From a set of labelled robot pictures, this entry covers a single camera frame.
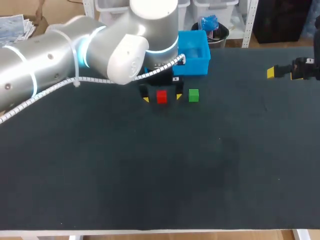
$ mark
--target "gray robot arm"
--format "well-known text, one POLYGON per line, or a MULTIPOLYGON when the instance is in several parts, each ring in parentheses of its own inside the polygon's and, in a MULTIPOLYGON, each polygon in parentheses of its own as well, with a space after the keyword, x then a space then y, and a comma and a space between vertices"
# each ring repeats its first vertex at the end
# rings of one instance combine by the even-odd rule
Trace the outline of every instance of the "gray robot arm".
POLYGON ((0 48, 0 112, 92 68, 116 84, 133 81, 177 60, 178 0, 130 0, 130 9, 106 27, 86 16, 59 30, 0 48))

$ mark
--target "black table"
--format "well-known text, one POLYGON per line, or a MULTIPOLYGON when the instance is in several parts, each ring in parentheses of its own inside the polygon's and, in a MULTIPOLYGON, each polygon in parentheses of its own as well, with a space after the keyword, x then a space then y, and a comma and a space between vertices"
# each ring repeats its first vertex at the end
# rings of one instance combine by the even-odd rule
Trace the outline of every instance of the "black table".
POLYGON ((320 82, 266 78, 312 49, 211 55, 168 105, 82 83, 0 125, 0 230, 320 228, 320 82))

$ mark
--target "blue box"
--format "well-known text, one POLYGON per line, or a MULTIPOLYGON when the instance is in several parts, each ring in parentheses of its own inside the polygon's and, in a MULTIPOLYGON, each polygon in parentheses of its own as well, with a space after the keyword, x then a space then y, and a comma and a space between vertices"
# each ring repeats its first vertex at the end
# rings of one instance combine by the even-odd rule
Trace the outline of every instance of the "blue box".
POLYGON ((185 65, 173 66, 174 76, 208 74, 211 54, 205 31, 179 31, 178 54, 184 54, 186 62, 185 65))

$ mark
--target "white storage bin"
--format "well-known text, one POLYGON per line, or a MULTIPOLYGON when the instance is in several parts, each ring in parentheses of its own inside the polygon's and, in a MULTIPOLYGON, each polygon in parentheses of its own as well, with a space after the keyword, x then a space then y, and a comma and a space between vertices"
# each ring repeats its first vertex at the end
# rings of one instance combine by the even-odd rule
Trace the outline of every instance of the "white storage bin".
POLYGON ((187 7, 190 5, 190 0, 179 0, 179 31, 183 31, 185 27, 185 19, 187 7))
MULTIPOLYGON (((179 8, 179 30, 184 30, 185 17, 187 7, 190 5, 190 0, 178 0, 179 8)), ((123 13, 125 13, 130 6, 130 0, 95 0, 95 8, 100 12, 100 21, 110 26, 123 13)))
POLYGON ((235 5, 239 0, 192 0, 192 13, 195 23, 200 17, 216 15, 219 23, 226 28, 230 27, 230 20, 235 5))

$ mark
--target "green cube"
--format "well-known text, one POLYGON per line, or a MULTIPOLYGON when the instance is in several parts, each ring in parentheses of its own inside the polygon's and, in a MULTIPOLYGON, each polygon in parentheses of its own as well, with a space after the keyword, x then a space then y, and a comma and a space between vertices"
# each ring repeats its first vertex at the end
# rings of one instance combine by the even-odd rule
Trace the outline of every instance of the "green cube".
POLYGON ((189 89, 189 102, 190 103, 199 102, 199 89, 189 89))

